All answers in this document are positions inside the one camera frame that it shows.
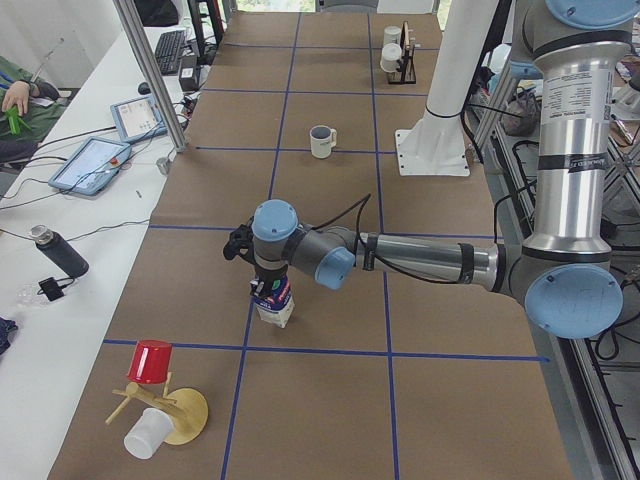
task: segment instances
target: black bottle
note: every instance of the black bottle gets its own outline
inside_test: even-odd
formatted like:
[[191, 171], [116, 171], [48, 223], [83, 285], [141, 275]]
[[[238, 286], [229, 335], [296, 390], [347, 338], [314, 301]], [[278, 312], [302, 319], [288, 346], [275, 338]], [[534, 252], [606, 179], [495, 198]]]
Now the black bottle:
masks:
[[29, 236], [35, 240], [37, 249], [70, 278], [81, 277], [89, 270], [87, 261], [57, 232], [52, 232], [44, 225], [36, 225]]

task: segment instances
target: white cup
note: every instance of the white cup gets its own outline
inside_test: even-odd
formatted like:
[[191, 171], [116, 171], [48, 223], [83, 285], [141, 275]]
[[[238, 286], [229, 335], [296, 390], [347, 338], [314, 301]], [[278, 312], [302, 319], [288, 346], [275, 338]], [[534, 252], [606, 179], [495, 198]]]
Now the white cup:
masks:
[[387, 43], [382, 47], [380, 68], [387, 73], [393, 73], [398, 68], [398, 60], [402, 58], [402, 47], [397, 43]]
[[316, 125], [309, 130], [311, 142], [311, 155], [316, 158], [327, 158], [331, 155], [331, 149], [336, 146], [338, 132], [326, 125]]
[[146, 408], [124, 437], [124, 447], [136, 458], [147, 460], [173, 431], [171, 417], [157, 408]]
[[388, 27], [385, 27], [382, 46], [384, 47], [387, 43], [400, 44], [401, 34], [402, 34], [402, 29], [400, 27], [396, 27], [395, 25], [389, 25]]

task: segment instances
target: person's hand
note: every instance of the person's hand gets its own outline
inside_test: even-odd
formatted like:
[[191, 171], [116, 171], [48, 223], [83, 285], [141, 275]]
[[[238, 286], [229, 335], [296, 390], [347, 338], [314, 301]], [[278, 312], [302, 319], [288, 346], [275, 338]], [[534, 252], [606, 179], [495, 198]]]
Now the person's hand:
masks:
[[6, 112], [11, 107], [18, 107], [18, 114], [22, 117], [29, 111], [29, 84], [26, 82], [13, 82], [4, 95], [2, 111]]

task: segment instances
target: computer mouse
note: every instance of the computer mouse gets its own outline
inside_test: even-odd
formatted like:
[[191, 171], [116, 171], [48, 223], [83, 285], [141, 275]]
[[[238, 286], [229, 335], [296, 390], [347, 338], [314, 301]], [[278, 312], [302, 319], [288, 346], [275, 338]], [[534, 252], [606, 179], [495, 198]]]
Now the computer mouse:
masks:
[[149, 84], [147, 82], [142, 82], [138, 85], [138, 93], [140, 95], [147, 95], [151, 93], [151, 89], [149, 88]]

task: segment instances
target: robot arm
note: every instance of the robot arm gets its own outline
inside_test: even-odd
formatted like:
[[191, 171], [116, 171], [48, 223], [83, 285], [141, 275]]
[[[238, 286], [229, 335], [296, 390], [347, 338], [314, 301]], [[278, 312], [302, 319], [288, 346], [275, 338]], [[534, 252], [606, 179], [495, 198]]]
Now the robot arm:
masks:
[[240, 254], [254, 265], [254, 296], [268, 296], [288, 265], [334, 289], [362, 265], [480, 284], [512, 296], [532, 322], [564, 338], [590, 337], [616, 321], [622, 292], [608, 272], [611, 249], [599, 225], [613, 69], [629, 51], [640, 5], [519, 0], [516, 8], [518, 61], [533, 61], [545, 79], [534, 232], [522, 247], [321, 232], [300, 223], [286, 202], [269, 200], [225, 247], [227, 259]]

